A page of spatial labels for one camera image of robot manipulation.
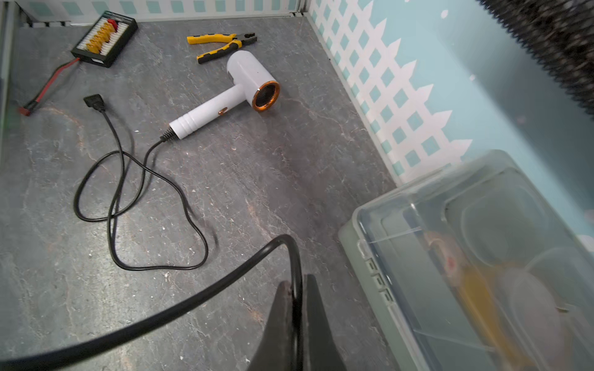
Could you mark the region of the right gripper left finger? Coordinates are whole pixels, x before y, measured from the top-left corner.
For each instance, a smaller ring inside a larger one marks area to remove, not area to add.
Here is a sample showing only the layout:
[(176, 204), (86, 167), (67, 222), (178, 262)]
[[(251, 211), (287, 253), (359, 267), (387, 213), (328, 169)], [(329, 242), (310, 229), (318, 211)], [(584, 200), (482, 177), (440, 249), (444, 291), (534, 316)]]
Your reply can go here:
[(288, 281), (282, 281), (275, 292), (261, 342), (247, 370), (292, 370), (294, 357), (292, 312), (291, 284)]

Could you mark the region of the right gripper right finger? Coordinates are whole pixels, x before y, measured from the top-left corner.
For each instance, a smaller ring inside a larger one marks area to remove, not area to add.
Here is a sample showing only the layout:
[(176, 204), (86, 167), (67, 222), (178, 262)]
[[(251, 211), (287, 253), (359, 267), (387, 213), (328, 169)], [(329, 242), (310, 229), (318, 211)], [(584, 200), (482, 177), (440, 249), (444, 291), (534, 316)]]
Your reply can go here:
[(314, 275), (305, 275), (302, 310), (303, 369), (346, 370), (337, 349), (324, 309), (318, 282)]

